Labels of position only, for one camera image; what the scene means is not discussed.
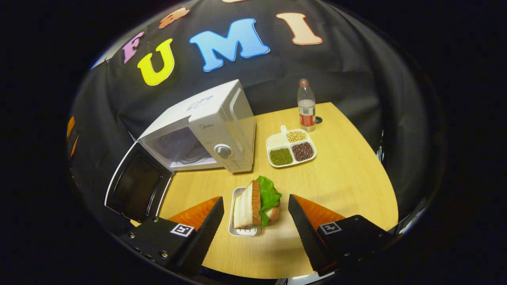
colorful foam letter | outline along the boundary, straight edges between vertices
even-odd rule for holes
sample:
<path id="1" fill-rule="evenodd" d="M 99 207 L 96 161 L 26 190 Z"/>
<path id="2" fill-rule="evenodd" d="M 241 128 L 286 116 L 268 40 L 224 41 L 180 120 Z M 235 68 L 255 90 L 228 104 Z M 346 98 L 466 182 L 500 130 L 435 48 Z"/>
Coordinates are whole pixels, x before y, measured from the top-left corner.
<path id="1" fill-rule="evenodd" d="M 123 61 L 123 63 L 127 63 L 127 61 L 129 61 L 129 59 L 132 58 L 132 56 L 134 56 L 136 52 L 134 48 L 137 48 L 137 46 L 139 45 L 139 38 L 142 37 L 143 34 L 144 34 L 143 31 L 138 33 L 123 47 L 123 51 L 125 52 L 125 60 Z"/>
<path id="2" fill-rule="evenodd" d="M 308 26 L 305 15 L 301 13 L 280 13 L 276 14 L 279 19 L 285 20 L 291 28 L 294 38 L 292 42 L 296 45 L 318 45 L 323 42 L 322 38 L 317 37 Z"/>
<path id="3" fill-rule="evenodd" d="M 174 69 L 174 57 L 171 51 L 171 43 L 172 39 L 165 40 L 155 49 L 155 51 L 160 52 L 160 55 L 162 55 L 162 60 L 164 61 L 164 67 L 161 71 L 155 72 L 153 70 L 151 61 L 153 55 L 152 53 L 147 54 L 137 64 L 137 68 L 141 70 L 142 78 L 146 84 L 150 86 L 158 85 L 162 81 L 166 80 L 166 78 L 168 78 L 171 74 L 172 70 Z"/>
<path id="4" fill-rule="evenodd" d="M 187 10 L 187 8 L 184 8 L 184 7 L 172 12 L 171 14 L 165 16 L 165 18 L 160 20 L 159 29 L 163 29 L 163 28 L 167 27 L 170 23 L 183 17 L 184 15 L 188 14 L 189 12 L 190 12 L 190 10 Z"/>
<path id="5" fill-rule="evenodd" d="M 241 45 L 239 55 L 243 58 L 254 57 L 269 52 L 269 47 L 264 45 L 254 28 L 255 19 L 246 18 L 237 20 L 229 26 L 227 38 L 212 31 L 204 31 L 190 38 L 191 44 L 196 44 L 201 51 L 205 65 L 203 70 L 210 72 L 224 65 L 224 61 L 218 59 L 214 52 L 218 52 L 226 59 L 236 59 L 236 48 Z"/>

wooden table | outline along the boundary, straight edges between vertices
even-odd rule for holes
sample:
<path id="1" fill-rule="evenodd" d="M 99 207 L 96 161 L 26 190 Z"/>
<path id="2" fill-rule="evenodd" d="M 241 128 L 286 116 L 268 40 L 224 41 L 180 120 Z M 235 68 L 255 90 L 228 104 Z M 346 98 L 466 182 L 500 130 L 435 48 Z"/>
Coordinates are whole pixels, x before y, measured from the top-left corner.
<path id="1" fill-rule="evenodd" d="M 215 196 L 223 196 L 225 213 L 204 259 L 203 266 L 252 278 L 287 278 L 313 273 L 297 229 L 287 210 L 289 194 L 296 194 L 343 216 L 362 215 L 384 230 L 398 221 L 396 198 L 389 178 L 359 131 L 330 102 L 317 104 L 323 122 L 309 133 L 317 156 L 287 168 L 272 167 L 266 139 L 299 128 L 298 109 L 256 116 L 255 159 L 249 173 L 231 174 L 225 169 L 177 172 L 159 216 L 169 218 Z M 283 194 L 278 220 L 255 237 L 228 232 L 232 192 L 259 175 L 270 178 Z"/>

letter m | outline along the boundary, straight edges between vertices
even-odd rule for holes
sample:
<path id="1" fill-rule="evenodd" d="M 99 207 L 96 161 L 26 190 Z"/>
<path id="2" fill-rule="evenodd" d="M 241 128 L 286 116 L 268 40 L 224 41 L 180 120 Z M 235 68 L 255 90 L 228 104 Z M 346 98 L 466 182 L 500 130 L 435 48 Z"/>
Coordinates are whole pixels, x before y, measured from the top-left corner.
<path id="1" fill-rule="evenodd" d="M 254 57 L 269 52 L 269 47 L 264 45 L 254 28 L 255 19 L 247 18 L 237 20 L 229 26 L 227 38 L 212 31 L 204 31 L 190 39 L 191 44 L 196 44 L 204 58 L 203 70 L 210 72 L 224 65 L 224 61 L 218 59 L 214 52 L 220 53 L 226 59 L 236 59 L 238 43 L 241 45 L 239 55 L 243 58 Z"/>

divided plate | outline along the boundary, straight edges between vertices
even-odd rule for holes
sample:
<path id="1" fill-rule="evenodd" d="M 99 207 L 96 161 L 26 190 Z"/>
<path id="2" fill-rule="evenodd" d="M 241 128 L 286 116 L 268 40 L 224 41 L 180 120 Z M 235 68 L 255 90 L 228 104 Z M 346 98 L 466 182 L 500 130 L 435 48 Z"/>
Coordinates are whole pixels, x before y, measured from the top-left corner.
<path id="1" fill-rule="evenodd" d="M 295 164 L 300 164 L 300 163 L 303 163 L 303 162 L 306 162 L 306 161 L 309 161 L 309 160 L 312 160 L 315 158 L 315 156 L 317 155 L 317 149 L 315 148 L 315 145 L 313 144 L 312 139 L 310 138 L 310 136 L 308 135 L 308 133 L 305 130 L 294 129 L 294 130 L 287 131 L 287 128 L 283 125 L 280 127 L 280 129 L 281 129 L 281 133 L 274 134 L 266 140 L 266 150 L 268 152 L 268 160 L 269 160 L 269 164 L 271 164 L 271 166 L 276 167 L 276 168 L 287 167 L 287 166 L 291 166 L 291 165 L 295 165 Z M 294 131 L 300 131 L 300 132 L 305 133 L 306 139 L 290 143 L 288 141 L 287 134 L 290 132 L 294 132 Z M 297 161 L 296 158 L 294 157 L 294 153 L 292 152 L 292 146 L 299 145 L 302 143 L 309 143 L 310 144 L 310 146 L 313 149 L 313 155 L 308 159 L 305 159 L 302 161 Z M 292 156 L 292 163 L 284 164 L 284 165 L 275 165 L 271 161 L 271 157 L 269 156 L 269 152 L 273 151 L 273 150 L 284 149 L 284 148 L 289 149 L 291 156 Z"/>
<path id="2" fill-rule="evenodd" d="M 229 233 L 234 236 L 244 236 L 244 237 L 253 237 L 259 235 L 262 232 L 261 227 L 253 227 L 251 229 L 243 230 L 243 229 L 235 229 L 233 216 L 234 216 L 234 200 L 236 197 L 245 190 L 246 187 L 238 187 L 234 189 L 232 192 L 232 201 L 231 201 L 231 214 L 229 215 Z"/>

plastic bottle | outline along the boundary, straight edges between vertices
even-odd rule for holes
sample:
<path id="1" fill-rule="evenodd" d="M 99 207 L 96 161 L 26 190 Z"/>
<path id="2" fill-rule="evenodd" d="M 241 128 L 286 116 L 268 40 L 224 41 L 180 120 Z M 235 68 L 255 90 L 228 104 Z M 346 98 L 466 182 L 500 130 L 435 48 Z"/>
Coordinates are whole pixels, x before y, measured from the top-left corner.
<path id="1" fill-rule="evenodd" d="M 299 80 L 298 89 L 299 123 L 301 129 L 311 132 L 315 130 L 315 95 L 307 79 Z"/>

